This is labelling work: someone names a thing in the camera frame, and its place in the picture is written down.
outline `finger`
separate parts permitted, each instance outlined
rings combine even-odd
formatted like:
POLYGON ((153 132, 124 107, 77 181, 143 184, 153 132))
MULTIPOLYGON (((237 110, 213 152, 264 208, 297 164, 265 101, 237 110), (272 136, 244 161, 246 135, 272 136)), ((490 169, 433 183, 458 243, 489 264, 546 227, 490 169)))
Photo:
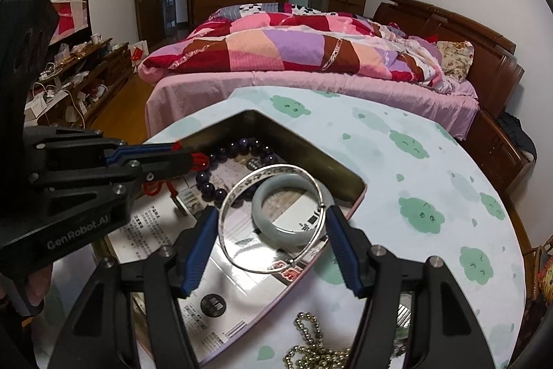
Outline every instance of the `finger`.
POLYGON ((52 265, 36 271, 29 276, 27 284, 27 298, 33 306, 38 306, 48 291, 52 283, 52 265))

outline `bed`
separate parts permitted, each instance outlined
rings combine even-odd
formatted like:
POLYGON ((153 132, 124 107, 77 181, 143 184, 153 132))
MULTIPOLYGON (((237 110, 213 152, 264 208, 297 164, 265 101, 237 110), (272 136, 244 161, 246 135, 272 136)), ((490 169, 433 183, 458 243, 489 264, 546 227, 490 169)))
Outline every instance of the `bed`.
MULTIPOLYGON (((421 84, 348 73, 234 70, 172 74, 165 70, 160 80, 154 80, 156 87, 146 105, 150 136, 178 119, 223 101, 236 88, 278 85, 346 94, 397 107, 435 120, 453 137, 464 140, 480 110, 493 118, 501 113, 523 75, 524 70, 513 57, 513 42, 448 10, 415 0, 390 0, 381 3, 373 21, 383 25, 395 23, 407 35, 470 41, 475 54, 467 80, 455 86, 450 94, 441 94, 421 84)), ((157 50, 151 57, 181 52, 182 46, 176 44, 157 50)), ((140 74, 152 82, 147 73, 140 74)))

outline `bed sheet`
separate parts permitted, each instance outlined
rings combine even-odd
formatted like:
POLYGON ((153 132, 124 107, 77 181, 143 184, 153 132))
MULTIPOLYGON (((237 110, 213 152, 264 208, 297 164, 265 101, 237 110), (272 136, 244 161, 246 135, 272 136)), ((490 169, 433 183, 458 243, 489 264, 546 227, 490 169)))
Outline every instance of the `bed sheet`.
POLYGON ((460 140, 466 138, 479 109, 478 101, 468 95, 438 94, 407 82, 349 74, 297 71, 176 74, 162 79, 148 99, 149 136, 189 114, 224 101, 236 88, 268 85, 346 94, 400 108, 436 121, 460 140))

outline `colorful quilt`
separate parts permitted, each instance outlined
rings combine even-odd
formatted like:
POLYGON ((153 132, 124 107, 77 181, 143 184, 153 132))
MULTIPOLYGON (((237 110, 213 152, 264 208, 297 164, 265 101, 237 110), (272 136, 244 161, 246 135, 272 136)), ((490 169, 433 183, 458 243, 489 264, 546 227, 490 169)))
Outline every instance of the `colorful quilt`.
POLYGON ((220 9, 184 41, 139 67, 157 83, 172 73, 305 71, 414 82, 447 93, 438 61, 418 41, 349 13, 285 4, 220 9))

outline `bed frame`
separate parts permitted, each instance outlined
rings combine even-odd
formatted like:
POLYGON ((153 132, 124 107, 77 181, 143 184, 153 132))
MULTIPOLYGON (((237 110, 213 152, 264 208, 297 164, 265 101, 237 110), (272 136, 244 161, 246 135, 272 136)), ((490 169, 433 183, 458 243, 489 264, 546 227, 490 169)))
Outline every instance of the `bed frame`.
POLYGON ((476 21, 430 3, 390 1, 381 3, 374 21, 394 22, 409 35, 438 35, 441 41, 468 40, 474 45, 475 59, 467 79, 478 94, 480 107, 497 119, 524 74, 513 57, 516 45, 476 21))
POLYGON ((513 56, 516 45, 476 21, 430 3, 390 1, 381 3, 374 21, 394 22, 409 35, 438 35, 439 40, 468 40, 474 45, 475 58, 467 79, 478 94, 480 111, 461 145, 501 195, 512 192, 534 164, 496 122, 524 74, 513 56))

